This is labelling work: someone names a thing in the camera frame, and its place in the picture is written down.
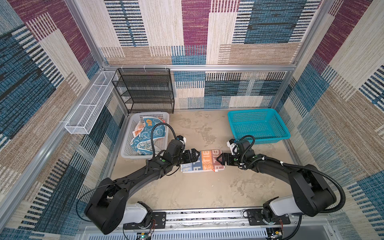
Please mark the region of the rabbit print striped towel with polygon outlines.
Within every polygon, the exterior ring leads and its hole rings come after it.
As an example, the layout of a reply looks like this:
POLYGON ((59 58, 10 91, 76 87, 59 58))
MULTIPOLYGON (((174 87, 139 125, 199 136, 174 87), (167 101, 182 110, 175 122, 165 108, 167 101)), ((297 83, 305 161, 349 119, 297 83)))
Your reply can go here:
POLYGON ((219 172, 225 169, 225 166, 217 161, 222 154, 221 150, 201 151, 199 159, 190 164, 184 164, 181 167, 182 173, 201 173, 201 172, 219 172))

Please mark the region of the teal plastic basket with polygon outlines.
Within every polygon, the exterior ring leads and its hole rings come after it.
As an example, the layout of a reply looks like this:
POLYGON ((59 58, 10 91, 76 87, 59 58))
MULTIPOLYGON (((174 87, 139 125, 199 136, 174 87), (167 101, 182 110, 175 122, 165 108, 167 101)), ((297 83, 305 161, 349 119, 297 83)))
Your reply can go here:
POLYGON ((255 144, 274 144, 291 137, 288 127, 274 109, 242 110, 228 112, 229 124, 235 140, 247 136, 255 144))

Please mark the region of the white plastic laundry basket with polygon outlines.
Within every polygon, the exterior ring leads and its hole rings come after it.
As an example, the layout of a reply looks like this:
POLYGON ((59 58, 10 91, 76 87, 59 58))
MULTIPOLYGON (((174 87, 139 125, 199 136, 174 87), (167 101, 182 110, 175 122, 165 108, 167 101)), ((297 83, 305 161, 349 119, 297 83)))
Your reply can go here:
POLYGON ((151 131, 158 123, 169 123, 170 115, 166 112, 137 113, 130 117, 123 141, 121 156, 126 159, 151 159, 166 149, 169 128, 161 125, 153 134, 155 148, 152 149, 151 131))

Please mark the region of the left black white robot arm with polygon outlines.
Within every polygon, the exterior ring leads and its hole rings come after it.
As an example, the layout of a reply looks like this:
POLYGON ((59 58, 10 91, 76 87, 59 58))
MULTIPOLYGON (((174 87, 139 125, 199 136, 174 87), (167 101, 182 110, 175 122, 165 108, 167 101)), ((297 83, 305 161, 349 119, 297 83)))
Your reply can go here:
POLYGON ((105 235, 120 224, 137 224, 139 228, 153 228, 153 210, 143 202, 127 205, 128 199, 147 184, 174 174, 173 167, 196 162, 201 153, 185 148, 183 136, 174 136, 166 150, 153 154, 141 169, 116 180, 103 179, 85 207, 83 218, 93 223, 105 235))

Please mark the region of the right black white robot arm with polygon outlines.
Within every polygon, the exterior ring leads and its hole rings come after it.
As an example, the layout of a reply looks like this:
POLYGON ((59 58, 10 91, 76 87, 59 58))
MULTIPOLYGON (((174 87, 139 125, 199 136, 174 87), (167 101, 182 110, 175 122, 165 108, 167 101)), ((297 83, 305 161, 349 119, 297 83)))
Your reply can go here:
POLYGON ((240 170, 252 170, 279 179, 291 187, 292 195, 276 197, 264 203, 263 221, 274 224, 279 217, 334 213, 346 203, 346 194, 342 186, 329 175, 319 171, 313 165, 294 165, 255 154, 253 145, 256 139, 246 135, 239 140, 229 140, 230 153, 222 153, 217 161, 223 166, 235 166, 240 170))

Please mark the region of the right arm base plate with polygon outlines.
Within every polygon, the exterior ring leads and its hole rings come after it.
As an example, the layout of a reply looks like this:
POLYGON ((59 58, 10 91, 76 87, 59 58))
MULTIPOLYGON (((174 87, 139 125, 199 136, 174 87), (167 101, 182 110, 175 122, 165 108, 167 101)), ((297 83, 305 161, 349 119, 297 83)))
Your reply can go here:
POLYGON ((243 217, 249 221, 250 226, 289 225, 291 223, 288 215, 276 216, 273 212, 263 208, 244 210, 243 217))

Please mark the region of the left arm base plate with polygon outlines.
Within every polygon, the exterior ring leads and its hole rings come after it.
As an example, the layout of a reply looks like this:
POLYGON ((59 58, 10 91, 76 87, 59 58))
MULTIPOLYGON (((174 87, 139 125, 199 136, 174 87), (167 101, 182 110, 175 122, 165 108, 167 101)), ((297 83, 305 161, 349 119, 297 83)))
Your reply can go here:
POLYGON ((151 228, 164 229, 166 226, 167 213, 166 212, 152 212, 145 216, 140 223, 125 223, 123 224, 124 230, 145 230, 149 231, 151 228))

